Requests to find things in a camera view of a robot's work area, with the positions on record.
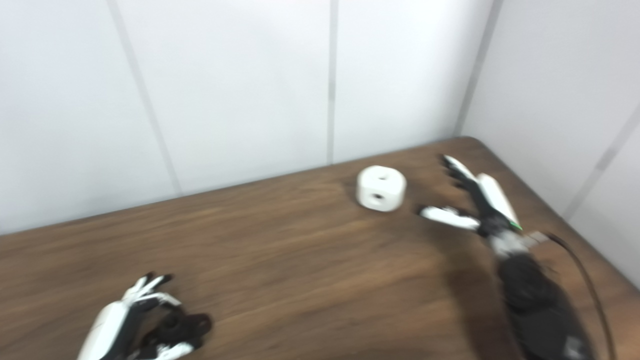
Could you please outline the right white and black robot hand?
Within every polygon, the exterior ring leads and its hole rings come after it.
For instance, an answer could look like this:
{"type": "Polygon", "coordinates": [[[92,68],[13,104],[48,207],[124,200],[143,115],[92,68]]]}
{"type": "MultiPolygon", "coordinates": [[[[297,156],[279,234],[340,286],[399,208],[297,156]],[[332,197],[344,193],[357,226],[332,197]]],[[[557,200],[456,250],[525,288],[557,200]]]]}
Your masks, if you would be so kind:
{"type": "Polygon", "coordinates": [[[476,232],[482,237],[500,235],[503,231],[520,233],[522,226],[502,187],[486,173],[474,175],[461,161],[450,155],[439,157],[454,186],[466,191],[476,213],[444,206],[419,206],[417,214],[430,221],[476,232]]]}

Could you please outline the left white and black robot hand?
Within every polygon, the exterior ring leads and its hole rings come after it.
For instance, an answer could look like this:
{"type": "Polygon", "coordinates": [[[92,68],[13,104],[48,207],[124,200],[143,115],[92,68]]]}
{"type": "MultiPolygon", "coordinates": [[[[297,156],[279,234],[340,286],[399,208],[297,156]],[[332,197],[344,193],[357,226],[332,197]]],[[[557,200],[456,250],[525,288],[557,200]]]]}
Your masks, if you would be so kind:
{"type": "Polygon", "coordinates": [[[158,288],[173,279],[172,274],[149,272],[125,290],[119,300],[106,305],[97,315],[78,353],[79,360],[124,360],[146,313],[159,306],[185,314],[183,303],[158,288]]]}

